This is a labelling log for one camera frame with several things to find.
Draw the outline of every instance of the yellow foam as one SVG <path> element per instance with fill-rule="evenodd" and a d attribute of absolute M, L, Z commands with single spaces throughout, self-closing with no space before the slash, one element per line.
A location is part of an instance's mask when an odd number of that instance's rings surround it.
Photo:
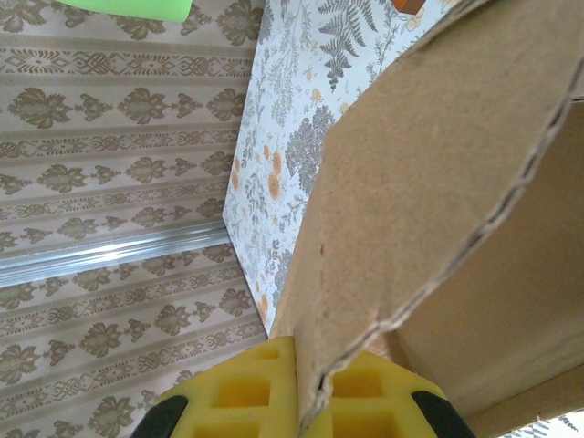
<path fill-rule="evenodd" d="M 293 338 L 264 342 L 165 392 L 189 402 L 172 438 L 297 438 Z M 411 395 L 433 383 L 363 352 L 333 377 L 328 408 L 306 438 L 435 438 Z"/>

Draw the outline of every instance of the cardboard box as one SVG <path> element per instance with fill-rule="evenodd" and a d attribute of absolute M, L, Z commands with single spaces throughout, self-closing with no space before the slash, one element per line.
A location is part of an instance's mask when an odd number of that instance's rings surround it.
<path fill-rule="evenodd" d="M 367 347 L 478 436 L 584 406 L 583 17 L 462 1 L 329 130 L 271 333 L 303 430 Z"/>

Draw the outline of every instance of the damask wallpaper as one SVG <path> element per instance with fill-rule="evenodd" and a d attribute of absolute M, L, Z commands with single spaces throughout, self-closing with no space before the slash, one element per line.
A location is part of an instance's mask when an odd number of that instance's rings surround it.
<path fill-rule="evenodd" d="M 221 220 L 261 0 L 0 2 L 0 258 Z"/>
<path fill-rule="evenodd" d="M 0 436 L 128 436 L 157 397 L 266 339 L 230 245 L 0 289 Z"/>

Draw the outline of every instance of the cardboard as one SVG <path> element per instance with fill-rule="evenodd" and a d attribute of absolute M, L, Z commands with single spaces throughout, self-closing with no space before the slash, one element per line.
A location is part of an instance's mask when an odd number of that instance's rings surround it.
<path fill-rule="evenodd" d="M 584 406 L 558 377 L 584 363 L 583 16 L 462 1 L 328 131 L 271 333 L 296 340 L 301 430 L 369 345 L 478 436 Z"/>

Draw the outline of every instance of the black rubber edge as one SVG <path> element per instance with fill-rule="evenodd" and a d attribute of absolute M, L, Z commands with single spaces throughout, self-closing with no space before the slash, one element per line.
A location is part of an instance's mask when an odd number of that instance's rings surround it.
<path fill-rule="evenodd" d="M 189 399 L 183 395 L 174 395 L 158 403 L 146 412 L 130 438 L 171 438 L 187 404 Z"/>
<path fill-rule="evenodd" d="M 449 401 L 428 391 L 414 392 L 412 398 L 437 438 L 476 438 Z"/>

